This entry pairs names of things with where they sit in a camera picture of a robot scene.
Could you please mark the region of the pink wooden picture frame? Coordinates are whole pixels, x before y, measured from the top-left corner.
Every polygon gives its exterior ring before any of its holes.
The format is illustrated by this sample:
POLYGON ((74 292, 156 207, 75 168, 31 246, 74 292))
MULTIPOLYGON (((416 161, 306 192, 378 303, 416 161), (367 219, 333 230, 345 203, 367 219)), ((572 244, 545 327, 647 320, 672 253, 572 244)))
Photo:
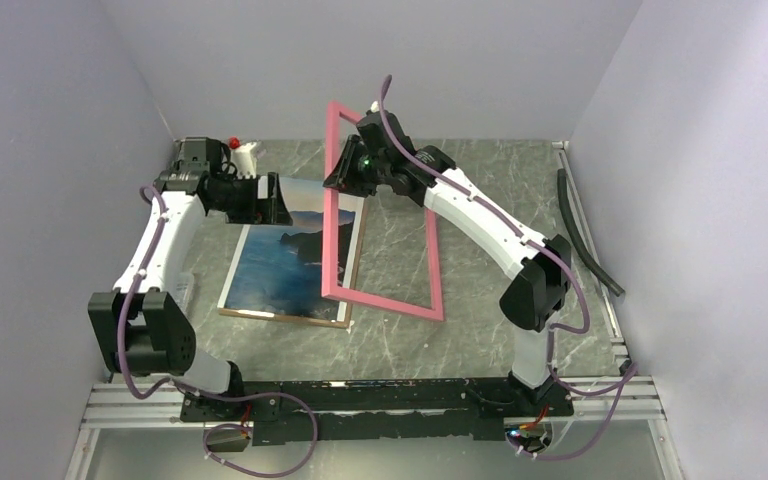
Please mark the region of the pink wooden picture frame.
MULTIPOLYGON (((342 127, 354 126, 362 115, 342 103, 332 100, 325 113, 324 162, 325 175, 337 165, 340 153, 339 138, 342 127)), ((348 280, 338 284, 339 260, 339 213, 340 197, 337 191, 325 189, 323 197, 321 294, 324 298, 363 306, 396 315, 412 316, 429 323, 442 324, 446 320, 442 268, 439 252, 437 217, 428 209, 423 214, 422 233, 424 247, 420 271, 426 274, 427 295, 418 300, 393 291, 375 291, 370 288, 349 286, 348 280)))

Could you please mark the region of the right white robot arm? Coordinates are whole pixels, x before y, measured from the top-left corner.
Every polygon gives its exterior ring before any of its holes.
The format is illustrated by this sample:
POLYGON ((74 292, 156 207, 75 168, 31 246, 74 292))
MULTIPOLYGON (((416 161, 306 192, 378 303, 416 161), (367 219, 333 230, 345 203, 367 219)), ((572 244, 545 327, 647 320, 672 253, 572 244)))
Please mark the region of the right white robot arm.
POLYGON ((328 208, 335 206, 337 195, 365 198, 386 186, 449 221, 499 266, 510 281, 499 309, 514 328, 510 401, 521 414, 537 413, 560 384, 553 355, 561 326, 552 318, 569 291, 582 291, 572 269, 570 242, 518 221, 441 149, 414 147, 397 117, 378 105, 359 115, 331 103, 325 145, 328 208))

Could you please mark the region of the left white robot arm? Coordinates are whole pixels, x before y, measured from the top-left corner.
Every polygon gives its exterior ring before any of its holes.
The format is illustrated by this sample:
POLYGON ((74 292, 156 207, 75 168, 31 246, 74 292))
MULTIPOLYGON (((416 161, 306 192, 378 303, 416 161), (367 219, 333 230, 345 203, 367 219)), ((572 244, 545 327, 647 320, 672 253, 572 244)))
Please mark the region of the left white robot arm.
POLYGON ((92 294, 88 315, 106 367, 132 382, 166 374, 171 382, 207 395, 223 420, 246 406, 239 373, 200 349, 184 310, 173 297, 195 233, 212 212, 243 225, 292 223, 274 172, 260 174, 262 145, 236 137, 185 137, 173 159, 140 189, 151 207, 144 233, 127 268, 108 292, 92 294))

